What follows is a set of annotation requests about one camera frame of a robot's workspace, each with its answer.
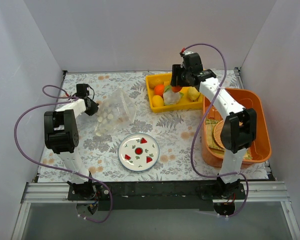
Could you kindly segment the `small fake orange carrot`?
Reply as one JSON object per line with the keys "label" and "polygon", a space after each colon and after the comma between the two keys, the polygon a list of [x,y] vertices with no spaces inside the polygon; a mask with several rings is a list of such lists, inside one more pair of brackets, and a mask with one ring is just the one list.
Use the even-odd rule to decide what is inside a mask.
{"label": "small fake orange carrot", "polygon": [[182,87],[181,86],[172,86],[171,87],[171,90],[174,92],[174,93],[178,93],[182,90]]}

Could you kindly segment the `wrinkled fake yellow lemon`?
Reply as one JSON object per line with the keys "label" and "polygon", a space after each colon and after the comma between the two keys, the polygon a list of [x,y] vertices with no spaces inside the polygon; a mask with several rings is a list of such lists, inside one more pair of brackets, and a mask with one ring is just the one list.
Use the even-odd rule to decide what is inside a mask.
{"label": "wrinkled fake yellow lemon", "polygon": [[188,88],[187,97],[190,101],[196,102],[200,96],[201,93],[195,87],[191,86]]}

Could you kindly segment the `smooth fake yellow lemon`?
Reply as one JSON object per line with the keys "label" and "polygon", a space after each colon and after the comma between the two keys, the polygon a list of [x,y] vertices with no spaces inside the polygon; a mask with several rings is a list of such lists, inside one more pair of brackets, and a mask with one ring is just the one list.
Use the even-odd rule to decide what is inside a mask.
{"label": "smooth fake yellow lemon", "polygon": [[160,95],[154,95],[152,97],[152,106],[154,108],[163,107],[164,105],[164,99]]}

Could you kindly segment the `clear zip top bag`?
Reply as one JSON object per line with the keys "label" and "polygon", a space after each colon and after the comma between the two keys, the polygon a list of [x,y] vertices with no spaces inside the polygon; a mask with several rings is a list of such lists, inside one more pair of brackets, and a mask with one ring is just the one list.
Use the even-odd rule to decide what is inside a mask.
{"label": "clear zip top bag", "polygon": [[122,89],[117,88],[97,111],[94,132],[98,137],[109,135],[114,130],[133,124],[137,109],[133,100]]}

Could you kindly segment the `fake yellow mango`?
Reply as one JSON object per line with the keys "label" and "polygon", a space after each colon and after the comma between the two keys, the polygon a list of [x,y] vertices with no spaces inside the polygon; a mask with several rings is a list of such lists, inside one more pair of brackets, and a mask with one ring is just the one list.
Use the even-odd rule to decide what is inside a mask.
{"label": "fake yellow mango", "polygon": [[151,78],[148,81],[148,85],[151,89],[154,89],[158,85],[163,85],[164,81],[161,78]]}

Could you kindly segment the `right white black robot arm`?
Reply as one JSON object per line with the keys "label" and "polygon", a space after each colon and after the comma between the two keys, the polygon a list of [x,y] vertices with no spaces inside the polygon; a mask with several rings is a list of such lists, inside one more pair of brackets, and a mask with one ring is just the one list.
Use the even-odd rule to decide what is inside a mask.
{"label": "right white black robot arm", "polygon": [[222,199],[232,196],[240,185],[241,165],[257,136],[257,113],[245,108],[222,87],[216,74],[205,70],[198,53],[182,49],[182,64],[172,66],[173,87],[194,87],[210,101],[223,120],[220,139],[224,156],[213,191]]}

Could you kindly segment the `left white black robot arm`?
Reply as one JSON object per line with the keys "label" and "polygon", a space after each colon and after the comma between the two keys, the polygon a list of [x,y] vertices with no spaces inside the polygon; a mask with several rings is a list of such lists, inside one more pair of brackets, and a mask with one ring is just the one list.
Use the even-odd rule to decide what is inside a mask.
{"label": "left white black robot arm", "polygon": [[90,176],[77,149],[79,145],[79,132],[76,118],[85,113],[93,116],[99,109],[99,104],[90,98],[92,88],[86,83],[76,85],[74,94],[78,100],[72,101],[55,111],[44,113],[44,141],[45,146],[57,154],[63,161],[67,170],[72,173],[68,184],[76,195],[85,200],[91,200],[96,196],[96,187],[90,179],[78,176]]}

